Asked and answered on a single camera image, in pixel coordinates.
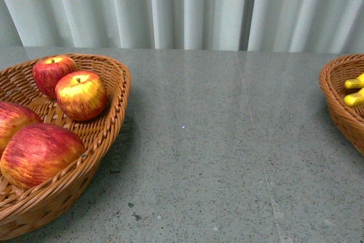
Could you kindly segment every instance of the red and yellow apple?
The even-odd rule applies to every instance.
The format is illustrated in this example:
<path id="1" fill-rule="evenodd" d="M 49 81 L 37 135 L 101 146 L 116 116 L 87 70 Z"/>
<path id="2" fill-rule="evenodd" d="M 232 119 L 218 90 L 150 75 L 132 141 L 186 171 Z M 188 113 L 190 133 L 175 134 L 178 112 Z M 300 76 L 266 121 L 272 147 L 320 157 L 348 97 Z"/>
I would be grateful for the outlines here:
<path id="1" fill-rule="evenodd" d="M 106 108 L 104 82 L 92 71 L 76 71 L 64 76 L 56 85 L 57 103 L 74 121 L 92 119 Z"/>
<path id="2" fill-rule="evenodd" d="M 0 158 L 11 137 L 22 127 L 42 119 L 30 108 L 0 101 Z"/>
<path id="3" fill-rule="evenodd" d="M 10 139 L 0 169 L 11 184 L 27 190 L 53 178 L 85 152 L 82 140 L 71 130 L 35 123 L 24 126 Z"/>
<path id="4" fill-rule="evenodd" d="M 33 66 L 33 78 L 43 94 L 56 99 L 56 84 L 62 77 L 74 71 L 78 71 L 76 62 L 67 55 L 58 55 L 37 62 Z"/>

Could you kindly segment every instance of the gray countertop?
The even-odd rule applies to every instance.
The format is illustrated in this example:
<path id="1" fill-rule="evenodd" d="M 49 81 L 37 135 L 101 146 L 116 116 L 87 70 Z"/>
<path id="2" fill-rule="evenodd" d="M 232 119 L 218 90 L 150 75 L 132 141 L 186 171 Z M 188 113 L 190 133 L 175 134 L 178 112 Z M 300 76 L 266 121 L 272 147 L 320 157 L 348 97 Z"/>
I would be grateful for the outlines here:
<path id="1" fill-rule="evenodd" d="M 318 81 L 338 55 L 0 50 L 0 69 L 79 52 L 113 57 L 133 78 L 125 123 L 84 194 L 7 242 L 364 241 L 364 157 Z"/>

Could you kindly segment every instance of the red apple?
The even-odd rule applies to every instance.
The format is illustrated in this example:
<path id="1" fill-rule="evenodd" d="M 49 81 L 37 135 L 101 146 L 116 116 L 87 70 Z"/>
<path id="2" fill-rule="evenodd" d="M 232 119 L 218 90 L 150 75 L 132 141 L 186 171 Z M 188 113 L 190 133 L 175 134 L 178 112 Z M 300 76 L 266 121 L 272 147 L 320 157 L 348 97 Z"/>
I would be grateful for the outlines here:
<path id="1" fill-rule="evenodd" d="M 57 103 L 75 121 L 98 116 L 107 105 L 104 82 L 92 71 L 76 71 L 64 76 L 56 85 Z"/>
<path id="2" fill-rule="evenodd" d="M 27 190 L 53 178 L 85 152 L 76 133 L 51 123 L 35 123 L 10 139 L 0 169 L 11 184 Z"/>
<path id="3" fill-rule="evenodd" d="M 30 108 L 13 102 L 0 101 L 0 158 L 11 137 L 22 127 L 42 122 Z"/>
<path id="4" fill-rule="evenodd" d="M 66 55 L 58 55 L 36 63 L 33 67 L 33 78 L 43 94 L 56 99 L 56 84 L 62 77 L 74 71 L 78 71 L 76 62 Z"/>

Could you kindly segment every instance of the fruit basket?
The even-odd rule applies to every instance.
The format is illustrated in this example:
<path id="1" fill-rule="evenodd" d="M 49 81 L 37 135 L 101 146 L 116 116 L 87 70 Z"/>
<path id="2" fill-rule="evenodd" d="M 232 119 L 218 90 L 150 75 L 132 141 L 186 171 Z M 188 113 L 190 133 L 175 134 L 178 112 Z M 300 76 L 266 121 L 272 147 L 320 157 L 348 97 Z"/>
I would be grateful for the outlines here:
<path id="1" fill-rule="evenodd" d="M 340 56 L 326 64 L 319 76 L 320 88 L 326 96 L 331 119 L 364 155 L 364 105 L 349 107 L 344 103 L 346 95 L 358 89 L 346 89 L 345 81 L 364 73 L 364 54 Z"/>
<path id="2" fill-rule="evenodd" d="M 28 106 L 43 122 L 54 123 L 75 132 L 83 141 L 86 153 L 53 179 L 21 190 L 0 173 L 0 240 L 6 240 L 41 228 L 67 211 L 85 191 L 102 157 L 115 141 L 124 121 L 131 87 L 129 69 L 121 62 L 103 55 L 68 53 L 78 67 L 97 73 L 107 89 L 107 107 L 91 120 L 76 122 L 60 110 L 56 100 L 37 88 L 30 60 L 0 72 L 0 101 Z"/>

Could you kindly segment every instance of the wicker basket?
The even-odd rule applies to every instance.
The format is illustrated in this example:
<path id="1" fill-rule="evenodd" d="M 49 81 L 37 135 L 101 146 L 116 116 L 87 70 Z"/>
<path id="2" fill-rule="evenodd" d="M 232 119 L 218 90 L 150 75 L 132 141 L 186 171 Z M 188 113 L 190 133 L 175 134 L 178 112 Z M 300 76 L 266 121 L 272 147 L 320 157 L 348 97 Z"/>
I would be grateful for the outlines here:
<path id="1" fill-rule="evenodd" d="M 344 136 L 364 155 L 364 105 L 349 107 L 344 97 L 359 89 L 346 89 L 348 79 L 364 73 L 364 54 L 338 57 L 326 64 L 319 77 L 319 83 L 326 96 L 329 113 Z"/>
<path id="2" fill-rule="evenodd" d="M 0 240 L 39 229 L 67 211 L 85 191 L 123 124 L 131 85 L 128 68 L 107 56 L 66 55 L 73 58 L 80 69 L 94 71 L 103 79 L 108 106 L 90 121 L 74 122 L 66 117 L 55 100 L 40 93 L 32 78 L 34 64 L 49 56 L 0 72 L 1 101 L 26 105 L 40 115 L 43 122 L 69 128 L 81 137 L 86 147 L 86 156 L 26 192 L 11 185 L 0 173 Z"/>

